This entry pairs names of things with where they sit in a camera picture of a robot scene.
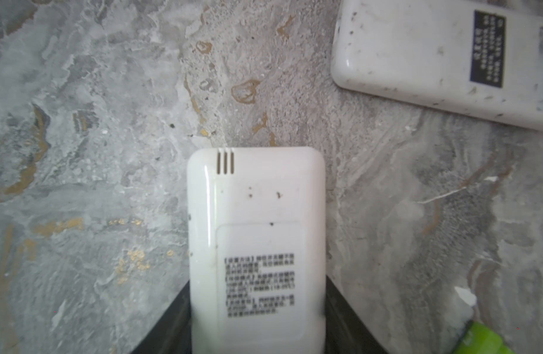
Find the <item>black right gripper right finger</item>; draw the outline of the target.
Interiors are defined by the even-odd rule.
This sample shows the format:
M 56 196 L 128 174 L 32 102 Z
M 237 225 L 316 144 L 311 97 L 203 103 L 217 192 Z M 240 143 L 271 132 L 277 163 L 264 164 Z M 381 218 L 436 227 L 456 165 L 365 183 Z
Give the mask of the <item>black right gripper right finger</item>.
M 326 353 L 388 354 L 330 277 L 326 277 L 325 315 Z

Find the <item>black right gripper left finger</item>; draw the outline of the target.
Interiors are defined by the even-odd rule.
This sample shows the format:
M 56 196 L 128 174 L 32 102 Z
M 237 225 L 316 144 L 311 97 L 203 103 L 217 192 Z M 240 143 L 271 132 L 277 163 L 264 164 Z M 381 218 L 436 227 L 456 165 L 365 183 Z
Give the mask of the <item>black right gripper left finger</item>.
M 190 282 L 131 354 L 192 354 Z

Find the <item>green battery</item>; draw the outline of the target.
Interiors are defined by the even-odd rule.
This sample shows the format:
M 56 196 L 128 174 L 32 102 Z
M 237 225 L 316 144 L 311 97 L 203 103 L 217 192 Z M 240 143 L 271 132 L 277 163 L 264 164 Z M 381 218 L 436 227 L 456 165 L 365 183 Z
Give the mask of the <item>green battery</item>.
M 470 321 L 453 354 L 515 354 L 503 338 L 480 322 Z

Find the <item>white remote with green screen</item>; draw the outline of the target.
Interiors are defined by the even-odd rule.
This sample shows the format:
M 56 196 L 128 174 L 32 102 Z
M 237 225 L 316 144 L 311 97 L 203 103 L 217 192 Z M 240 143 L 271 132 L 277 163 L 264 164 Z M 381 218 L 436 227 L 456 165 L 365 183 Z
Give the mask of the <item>white remote with green screen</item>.
M 187 163 L 194 353 L 323 353 L 325 160 L 207 148 Z

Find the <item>white air conditioner remote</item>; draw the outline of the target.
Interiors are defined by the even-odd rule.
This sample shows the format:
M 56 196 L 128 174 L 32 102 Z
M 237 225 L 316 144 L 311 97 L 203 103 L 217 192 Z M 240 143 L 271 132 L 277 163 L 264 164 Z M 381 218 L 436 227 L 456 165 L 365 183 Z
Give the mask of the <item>white air conditioner remote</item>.
M 343 1 L 345 89 L 543 131 L 543 16 L 474 1 Z

